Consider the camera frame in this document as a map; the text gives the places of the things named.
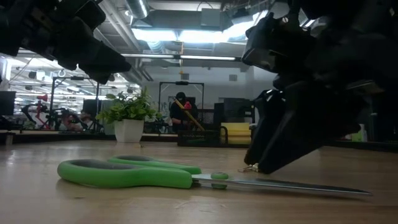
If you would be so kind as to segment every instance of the white flower pot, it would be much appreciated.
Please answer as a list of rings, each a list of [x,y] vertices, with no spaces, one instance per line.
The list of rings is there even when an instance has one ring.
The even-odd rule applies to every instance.
[[[114,122],[114,134],[118,142],[139,142],[144,130],[144,121],[124,119]]]

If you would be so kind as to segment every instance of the metal blade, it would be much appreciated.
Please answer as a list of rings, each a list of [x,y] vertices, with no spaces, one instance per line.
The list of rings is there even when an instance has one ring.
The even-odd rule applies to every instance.
[[[334,193],[346,193],[346,194],[360,194],[360,195],[372,195],[370,192],[366,192],[358,189],[350,189],[346,187],[334,187],[327,185],[315,185],[315,184],[302,184],[296,182],[286,182],[280,180],[266,180],[266,179],[255,179],[255,180],[213,180],[209,174],[198,174],[192,175],[193,180],[200,181],[202,183],[209,184],[224,184],[224,185],[236,185],[241,187],[255,186],[260,188],[283,188],[283,189],[294,189],[294,190],[311,190],[319,192],[334,192]]]

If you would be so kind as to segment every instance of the wooden table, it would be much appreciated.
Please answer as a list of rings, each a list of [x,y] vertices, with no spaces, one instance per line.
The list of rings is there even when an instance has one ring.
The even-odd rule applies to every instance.
[[[324,147],[272,175],[240,174],[242,149],[177,147],[114,141],[65,141],[0,147],[0,222],[11,223],[397,223],[398,154]],[[57,175],[67,159],[145,155],[203,172],[367,190],[373,197],[332,197],[283,190],[209,186],[96,189]]]

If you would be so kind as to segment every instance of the green plastic handle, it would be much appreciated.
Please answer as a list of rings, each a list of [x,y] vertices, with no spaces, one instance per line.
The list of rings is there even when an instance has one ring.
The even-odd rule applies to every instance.
[[[115,164],[94,159],[61,162],[58,175],[70,182],[104,188],[159,186],[189,189],[189,172],[148,166]]]
[[[174,164],[171,162],[162,162],[147,156],[114,156],[108,159],[108,162],[114,162],[118,164],[150,166],[150,167],[173,168],[173,169],[185,170],[190,174],[201,174],[201,169],[199,167]]]

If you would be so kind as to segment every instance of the green scissors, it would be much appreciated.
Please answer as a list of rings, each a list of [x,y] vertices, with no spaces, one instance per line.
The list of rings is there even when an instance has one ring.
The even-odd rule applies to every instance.
[[[64,161],[59,164],[57,171],[61,178],[70,182],[104,188],[160,186],[189,189],[193,182],[201,182],[209,183],[217,189],[237,185],[372,195],[363,190],[344,187],[264,179],[235,180],[223,172],[201,174],[199,167],[162,162],[146,156],[116,156],[108,162],[94,159]]]

